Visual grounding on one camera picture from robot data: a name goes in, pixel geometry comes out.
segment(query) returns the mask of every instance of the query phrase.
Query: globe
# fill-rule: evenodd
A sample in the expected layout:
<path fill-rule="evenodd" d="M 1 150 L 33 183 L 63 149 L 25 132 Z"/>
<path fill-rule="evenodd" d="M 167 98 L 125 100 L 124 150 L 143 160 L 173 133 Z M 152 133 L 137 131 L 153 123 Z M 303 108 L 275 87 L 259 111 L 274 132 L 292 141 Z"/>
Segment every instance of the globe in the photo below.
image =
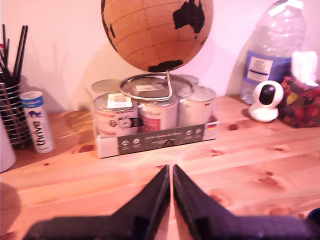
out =
<path fill-rule="evenodd" d="M 153 73 L 191 61 L 210 33 L 213 0 L 102 0 L 102 23 L 118 54 Z"/>

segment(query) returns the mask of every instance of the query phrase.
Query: tissue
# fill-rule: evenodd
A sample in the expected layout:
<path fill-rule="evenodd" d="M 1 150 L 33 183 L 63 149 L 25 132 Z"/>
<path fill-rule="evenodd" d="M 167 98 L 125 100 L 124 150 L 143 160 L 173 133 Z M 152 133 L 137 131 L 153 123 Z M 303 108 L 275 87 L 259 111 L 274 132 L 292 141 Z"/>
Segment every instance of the tissue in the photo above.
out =
<path fill-rule="evenodd" d="M 292 54 L 291 72 L 301 83 L 311 87 L 317 87 L 316 72 L 318 66 L 318 56 L 315 51 L 295 51 Z"/>

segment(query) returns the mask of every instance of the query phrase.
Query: cardboard box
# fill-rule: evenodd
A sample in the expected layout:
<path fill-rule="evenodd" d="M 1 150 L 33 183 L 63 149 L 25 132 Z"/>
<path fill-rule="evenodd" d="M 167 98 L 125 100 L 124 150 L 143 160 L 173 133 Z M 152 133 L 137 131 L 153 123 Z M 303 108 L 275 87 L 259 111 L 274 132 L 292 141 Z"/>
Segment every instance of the cardboard box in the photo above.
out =
<path fill-rule="evenodd" d="M 96 128 L 95 140 L 99 158 L 132 154 L 142 151 L 173 147 L 216 139 L 219 121 L 177 127 L 160 131 L 142 132 L 133 135 L 102 138 Z"/>

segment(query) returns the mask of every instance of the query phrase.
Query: floral tissue box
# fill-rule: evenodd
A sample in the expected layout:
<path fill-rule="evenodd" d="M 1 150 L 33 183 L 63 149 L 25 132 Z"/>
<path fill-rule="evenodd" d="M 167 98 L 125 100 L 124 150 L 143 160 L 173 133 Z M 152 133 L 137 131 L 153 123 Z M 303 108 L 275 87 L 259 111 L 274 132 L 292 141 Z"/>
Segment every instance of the floral tissue box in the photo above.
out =
<path fill-rule="evenodd" d="M 320 86 L 307 86 L 289 76 L 281 85 L 284 97 L 278 105 L 279 119 L 293 128 L 320 127 Z"/>

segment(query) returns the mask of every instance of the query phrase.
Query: plastic water bottle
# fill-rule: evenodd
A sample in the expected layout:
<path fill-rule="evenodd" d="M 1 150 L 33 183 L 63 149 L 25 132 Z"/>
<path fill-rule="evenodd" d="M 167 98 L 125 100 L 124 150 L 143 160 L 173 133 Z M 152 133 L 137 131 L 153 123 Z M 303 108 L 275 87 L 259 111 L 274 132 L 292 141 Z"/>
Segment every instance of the plastic water bottle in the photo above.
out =
<path fill-rule="evenodd" d="M 303 8 L 300 0 L 279 0 L 256 24 L 241 86 L 245 103 L 254 103 L 253 91 L 259 83 L 281 83 L 284 76 L 291 76 L 292 53 L 301 50 L 305 38 Z"/>

